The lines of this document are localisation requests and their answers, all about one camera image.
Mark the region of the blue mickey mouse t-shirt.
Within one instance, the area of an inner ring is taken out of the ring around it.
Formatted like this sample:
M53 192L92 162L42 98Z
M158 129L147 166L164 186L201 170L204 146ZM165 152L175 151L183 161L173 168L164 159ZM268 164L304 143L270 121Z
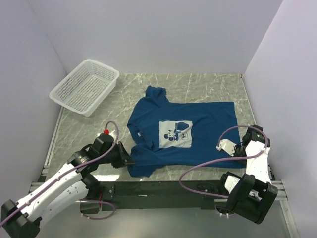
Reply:
M166 89L148 86L127 123L135 146L131 149L132 177L149 177L164 166L196 166L225 157L216 145L226 137L240 141L233 102L172 103Z

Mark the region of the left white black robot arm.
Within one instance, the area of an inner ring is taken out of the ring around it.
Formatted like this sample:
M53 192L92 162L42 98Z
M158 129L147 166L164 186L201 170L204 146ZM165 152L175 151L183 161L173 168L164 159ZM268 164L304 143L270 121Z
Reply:
M1 207L0 226L12 238L34 238L51 218L76 201L92 202L99 209L109 205L114 186L103 187L91 173L101 164L114 168L135 161L116 137L102 133L92 144L76 151L49 180L14 202Z

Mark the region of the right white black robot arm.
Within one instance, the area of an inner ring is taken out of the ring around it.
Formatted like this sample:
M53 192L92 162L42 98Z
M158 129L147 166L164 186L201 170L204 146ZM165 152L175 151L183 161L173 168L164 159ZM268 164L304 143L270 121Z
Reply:
M231 172L221 176L217 192L228 200L224 207L216 206L220 216L229 218L236 214L260 224L277 197L278 188L272 185L268 171L270 140L261 134L262 130L253 125L247 129L241 143L221 139L216 146L218 151L226 152L232 158L248 157L239 160L246 165L243 176Z

